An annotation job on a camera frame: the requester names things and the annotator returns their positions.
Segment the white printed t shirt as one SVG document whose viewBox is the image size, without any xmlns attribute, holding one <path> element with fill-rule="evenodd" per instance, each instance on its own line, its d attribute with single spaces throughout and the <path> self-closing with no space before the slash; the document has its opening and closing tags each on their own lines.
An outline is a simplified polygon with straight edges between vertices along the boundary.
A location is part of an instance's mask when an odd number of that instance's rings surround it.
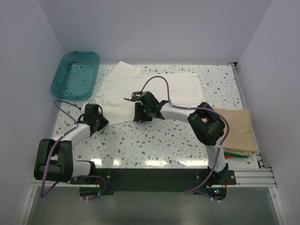
<svg viewBox="0 0 300 225">
<path fill-rule="evenodd" d="M 134 119 L 135 104 L 129 99 L 133 92 L 141 90 L 151 92 L 158 101 L 169 99 L 175 105 L 197 105 L 204 100 L 196 73 L 148 75 L 123 61 L 104 77 L 94 99 L 112 126 Z"/>
</svg>

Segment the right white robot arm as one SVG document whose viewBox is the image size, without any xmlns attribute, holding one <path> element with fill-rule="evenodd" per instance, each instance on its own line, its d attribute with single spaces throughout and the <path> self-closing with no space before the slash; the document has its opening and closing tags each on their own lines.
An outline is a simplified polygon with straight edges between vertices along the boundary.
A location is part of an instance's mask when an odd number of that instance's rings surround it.
<svg viewBox="0 0 300 225">
<path fill-rule="evenodd" d="M 159 102 L 149 91 L 133 92 L 129 101 L 135 103 L 134 122 L 178 120 L 191 126 L 196 138 L 205 145 L 209 159 L 209 173 L 198 188 L 209 180 L 220 184 L 225 179 L 228 163 L 224 156 L 223 142 L 228 136 L 229 124 L 208 103 L 202 102 L 194 107 L 175 106 L 167 100 Z"/>
</svg>

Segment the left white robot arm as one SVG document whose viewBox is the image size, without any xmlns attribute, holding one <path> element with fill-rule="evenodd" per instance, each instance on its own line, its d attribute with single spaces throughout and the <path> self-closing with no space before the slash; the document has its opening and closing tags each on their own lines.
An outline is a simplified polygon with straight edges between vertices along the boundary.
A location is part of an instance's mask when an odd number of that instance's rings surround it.
<svg viewBox="0 0 300 225">
<path fill-rule="evenodd" d="M 103 116 L 101 106 L 86 104 L 84 113 L 75 125 L 66 133 L 53 139 L 42 139 L 38 146 L 34 167 L 36 180 L 68 182 L 80 176 L 92 184 L 97 179 L 97 172 L 90 161 L 73 160 L 73 149 L 95 132 L 103 129 L 109 121 Z"/>
</svg>

